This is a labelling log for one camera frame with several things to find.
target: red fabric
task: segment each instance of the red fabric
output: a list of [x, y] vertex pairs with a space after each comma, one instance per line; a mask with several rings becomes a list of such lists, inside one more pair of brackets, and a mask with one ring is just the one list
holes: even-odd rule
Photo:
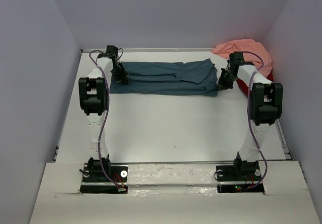
[[[273, 77], [272, 73], [270, 73], [266, 78], [269, 79], [270, 81], [274, 82], [274, 77]], [[237, 79], [237, 84], [238, 84], [239, 88], [241, 89], [241, 91], [247, 96], [248, 87], [245, 84], [245, 82], [243, 82], [240, 79]]]

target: white board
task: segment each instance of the white board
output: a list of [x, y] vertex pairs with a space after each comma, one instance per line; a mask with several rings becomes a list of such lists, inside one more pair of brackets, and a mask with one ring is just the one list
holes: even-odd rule
[[[226, 60], [211, 52], [125, 52], [123, 61], [196, 61], [210, 58], [218, 70]], [[79, 106], [78, 79], [94, 68], [83, 53], [62, 132], [58, 163], [87, 162], [90, 134]], [[247, 133], [247, 99], [235, 83], [217, 97], [111, 94], [105, 127], [114, 163], [231, 161]], [[263, 145], [268, 160], [284, 160], [276, 126]]]
[[[129, 166], [132, 185], [161, 183], [172, 187], [130, 186], [124, 195], [82, 194], [78, 191], [82, 165], [46, 165], [30, 224], [319, 223], [298, 162], [269, 162], [265, 195], [217, 194], [212, 177], [215, 165], [188, 164]], [[199, 188], [202, 184], [209, 187]]]

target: cable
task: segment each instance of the cable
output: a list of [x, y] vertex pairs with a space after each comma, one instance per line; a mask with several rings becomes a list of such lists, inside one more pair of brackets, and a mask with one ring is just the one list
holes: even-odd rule
[[121, 53], [121, 55], [117, 58], [117, 60], [119, 60], [121, 57], [122, 57], [122, 55], [123, 55], [123, 52], [124, 52], [124, 49], [122, 49], [122, 48], [118, 48], [118, 50], [122, 50], [122, 53]]
[[[262, 58], [260, 58], [257, 54], [255, 54], [255, 53], [253, 53], [253, 52], [250, 52], [250, 51], [241, 51], [241, 53], [249, 53], [249, 54], [252, 54], [252, 55], [256, 56], [256, 57], [261, 61], [262, 65], [257, 69], [257, 71], [259, 71], [261, 68], [263, 68], [263, 67], [264, 67], [264, 61], [263, 61], [263, 59], [262, 59]], [[254, 76], [255, 76], [255, 74], [257, 73], [257, 71], [255, 71], [255, 72], [252, 74], [251, 79], [250, 79], [250, 83], [249, 83], [249, 85], [248, 85], [248, 92], [247, 92], [247, 116], [248, 116], [248, 127], [249, 127], [249, 129], [250, 129], [251, 135], [252, 135], [253, 140], [254, 140], [254, 142], [255, 142], [255, 144], [256, 144], [256, 147], [258, 148], [259, 153], [260, 153], [260, 155], [262, 156], [263, 161], [264, 161], [264, 163], [265, 163], [265, 172], [264, 172], [264, 174], [262, 175], [262, 178], [259, 180], [259, 182], [257, 182], [255, 185], [253, 185], [252, 187], [247, 188], [247, 189], [245, 189], [245, 190], [253, 189], [253, 188], [255, 188], [256, 186], [258, 186], [260, 183], [262, 183], [263, 179], [265, 178], [265, 176], [266, 176], [266, 174], [267, 174], [267, 168], [268, 168], [268, 166], [267, 166], [267, 161], [266, 161], [266, 159], [265, 159], [265, 157], [264, 157], [264, 155], [263, 155], [263, 153], [262, 153], [262, 151], [261, 151], [261, 147], [260, 147], [260, 145], [258, 144], [258, 141], [257, 141], [257, 139], [256, 139], [256, 137], [255, 137], [255, 135], [254, 135], [254, 132], [253, 132], [253, 129], [252, 129], [252, 125], [251, 125], [251, 86], [252, 86], [253, 79], [254, 79]]]
[[251, 183], [251, 185], [250, 185], [249, 187], [252, 187], [252, 186], [253, 186], [253, 184], [254, 184], [254, 178], [253, 178], [253, 175], [251, 175], [251, 179], [252, 179], [252, 183]]
[[222, 170], [218, 170], [218, 171], [216, 171], [214, 174], [213, 174], [213, 177], [215, 178], [215, 180], [216, 181], [218, 181], [219, 182], [219, 180], [215, 177], [215, 175], [217, 175], [217, 176], [219, 176], [220, 177], [220, 172], [222, 172]]
[[107, 83], [107, 78], [106, 78], [106, 75], [103, 71], [103, 69], [97, 64], [97, 62], [92, 58], [92, 53], [95, 53], [95, 52], [99, 52], [99, 53], [102, 53], [104, 54], [102, 51], [100, 50], [93, 50], [92, 52], [90, 52], [90, 59], [92, 60], [92, 62], [95, 64], [95, 66], [101, 71], [102, 75], [103, 75], [103, 78], [105, 80], [105, 87], [106, 87], [106, 91], [107, 91], [107, 107], [106, 107], [106, 114], [105, 114], [105, 117], [104, 117], [104, 121], [102, 123], [102, 127], [101, 127], [101, 130], [100, 130], [100, 134], [99, 134], [99, 139], [98, 139], [98, 143], [97, 143], [97, 146], [98, 146], [98, 153], [99, 153], [99, 159], [100, 159], [100, 164], [101, 164], [101, 168], [102, 168], [102, 172], [103, 174], [105, 175], [105, 177], [113, 184], [115, 184], [118, 188], [120, 187], [115, 181], [113, 181], [109, 176], [108, 174], [106, 173], [105, 169], [104, 169], [104, 165], [103, 165], [103, 161], [102, 161], [102, 155], [101, 155], [101, 137], [102, 137], [102, 134], [103, 134], [103, 131], [104, 131], [104, 126], [105, 126], [105, 123], [106, 123], [106, 120], [107, 120], [107, 116], [109, 114], [109, 109], [110, 109], [110, 91], [109, 91], [109, 85]]
[[246, 182], [243, 184], [242, 188], [247, 185], [248, 178], [246, 178]]

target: purple cable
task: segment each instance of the purple cable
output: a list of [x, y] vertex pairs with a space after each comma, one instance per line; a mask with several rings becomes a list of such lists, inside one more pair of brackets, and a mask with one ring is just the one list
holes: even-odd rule
[[96, 63], [96, 61], [92, 58], [92, 53], [95, 53], [95, 52], [99, 52], [99, 53], [102, 53], [104, 54], [102, 51], [100, 50], [93, 50], [92, 52], [90, 52], [90, 59], [92, 60], [92, 62], [96, 65], [96, 67], [101, 71], [102, 75], [103, 75], [103, 78], [105, 80], [105, 87], [106, 87], [106, 91], [107, 91], [107, 108], [106, 108], [106, 114], [105, 114], [105, 117], [104, 117], [104, 121], [102, 123], [102, 127], [101, 127], [101, 131], [100, 131], [100, 134], [99, 134], [99, 139], [98, 139], [98, 143], [97, 143], [97, 146], [98, 146], [98, 153], [99, 153], [99, 159], [100, 159], [100, 164], [101, 164], [101, 168], [102, 168], [102, 171], [103, 171], [103, 174], [105, 175], [105, 177], [110, 181], [112, 182], [113, 184], [115, 184], [118, 188], [120, 187], [120, 185], [118, 185], [115, 181], [113, 181], [109, 176], [108, 174], [106, 173], [105, 169], [104, 169], [104, 165], [103, 165], [103, 161], [102, 161], [102, 155], [101, 155], [101, 137], [102, 137], [102, 134], [103, 134], [103, 131], [104, 131], [104, 126], [105, 126], [105, 123], [106, 123], [106, 120], [107, 120], [107, 115], [109, 114], [109, 109], [110, 109], [110, 91], [109, 91], [109, 85], [107, 83], [107, 79], [106, 79], [106, 75], [103, 71], [103, 69]]
[[[255, 53], [253, 53], [253, 52], [250, 52], [250, 51], [241, 51], [241, 52], [242, 52], [242, 53], [252, 54], [252, 55], [256, 56], [256, 57], [261, 61], [262, 65], [257, 69], [257, 71], [259, 71], [261, 68], [263, 68], [263, 67], [264, 67], [264, 61], [263, 61], [263, 59], [262, 59], [262, 58], [260, 58], [260, 57], [259, 57], [259, 55], [255, 54]], [[256, 71], [255, 71], [255, 72], [252, 74], [252, 76], [251, 76], [250, 83], [249, 83], [249, 85], [248, 85], [248, 92], [247, 92], [247, 116], [248, 116], [248, 127], [249, 127], [249, 129], [250, 129], [250, 132], [251, 132], [251, 135], [252, 135], [252, 137], [253, 137], [253, 140], [254, 140], [254, 142], [255, 142], [255, 144], [256, 144], [256, 147], [258, 148], [258, 150], [259, 150], [259, 152], [260, 152], [260, 155], [262, 156], [263, 161], [264, 161], [264, 163], [265, 163], [265, 172], [263, 173], [262, 178], [259, 180], [259, 182], [257, 182], [257, 183], [256, 183], [255, 185], [253, 185], [252, 187], [245, 189], [246, 191], [247, 191], [247, 190], [250, 190], [250, 189], [253, 189], [253, 188], [255, 188], [256, 186], [258, 186], [260, 183], [262, 183], [263, 179], [265, 178], [265, 176], [266, 176], [266, 174], [267, 174], [267, 168], [268, 168], [268, 166], [267, 166], [267, 161], [266, 161], [266, 159], [264, 158], [264, 155], [263, 155], [263, 153], [262, 153], [262, 151], [261, 151], [261, 147], [260, 147], [260, 145], [258, 144], [258, 141], [257, 141], [257, 139], [256, 139], [256, 137], [255, 137], [255, 135], [254, 135], [254, 132], [253, 132], [253, 129], [252, 129], [252, 125], [251, 125], [251, 86], [252, 86], [252, 83], [253, 83], [253, 79], [254, 79], [255, 74], [256, 74]]]

